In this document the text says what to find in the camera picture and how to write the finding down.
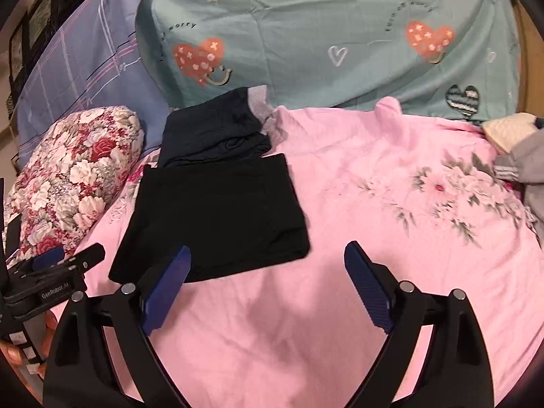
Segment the left hand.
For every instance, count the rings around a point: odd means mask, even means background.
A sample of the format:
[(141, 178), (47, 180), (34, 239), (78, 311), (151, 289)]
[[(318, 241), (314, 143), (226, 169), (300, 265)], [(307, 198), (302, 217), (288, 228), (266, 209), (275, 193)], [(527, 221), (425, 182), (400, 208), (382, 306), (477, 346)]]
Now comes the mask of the left hand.
[(21, 379), (36, 375), (45, 378), (47, 358), (53, 343), (57, 319), (51, 310), (24, 321), (22, 329), (1, 340), (1, 353)]

